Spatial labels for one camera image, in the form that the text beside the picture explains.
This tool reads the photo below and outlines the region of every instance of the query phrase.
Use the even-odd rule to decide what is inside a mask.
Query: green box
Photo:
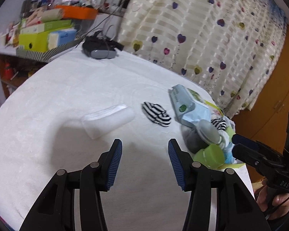
[[[45,31],[58,29],[62,27],[68,27],[72,23],[72,20],[59,20],[59,21],[49,21],[44,22],[41,24],[36,24],[33,26],[25,27],[20,30],[21,34],[36,34],[36,33],[42,33]]]
[[[71,28],[71,26],[48,30],[38,34],[20,34],[18,43],[19,48],[31,51],[46,52],[48,50],[47,39],[49,33],[65,28]]]

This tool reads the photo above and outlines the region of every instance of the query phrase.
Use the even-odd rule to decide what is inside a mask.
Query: light blue package
[[[76,32],[77,30],[74,28],[66,28],[49,33],[48,49],[54,49],[62,44],[73,41],[76,37]]]
[[[232,149],[234,147],[234,144],[232,142],[229,143],[227,147],[223,149],[224,157],[225,157],[225,163],[227,164],[233,164],[235,158],[232,155]]]
[[[202,103],[201,98],[198,98],[197,95],[192,95],[187,88],[180,84],[173,86],[170,92],[177,119],[188,127],[193,127],[201,119],[211,121],[209,107]]]

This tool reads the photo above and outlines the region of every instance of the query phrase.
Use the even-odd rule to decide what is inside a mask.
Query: striped curtain
[[[231,118],[253,107],[285,35],[274,0],[131,0],[119,42],[203,87]]]

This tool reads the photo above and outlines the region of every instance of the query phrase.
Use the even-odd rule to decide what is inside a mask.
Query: green plastic lid
[[[215,144],[211,144],[207,148],[199,150],[193,157],[193,160],[198,161],[209,168],[215,169],[225,163],[222,149]]]

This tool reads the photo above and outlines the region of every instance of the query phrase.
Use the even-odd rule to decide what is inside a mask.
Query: blue box
[[[74,41],[76,37],[76,32],[74,28],[67,28],[56,30],[48,35],[48,49],[54,49],[62,44],[66,44],[70,41]]]

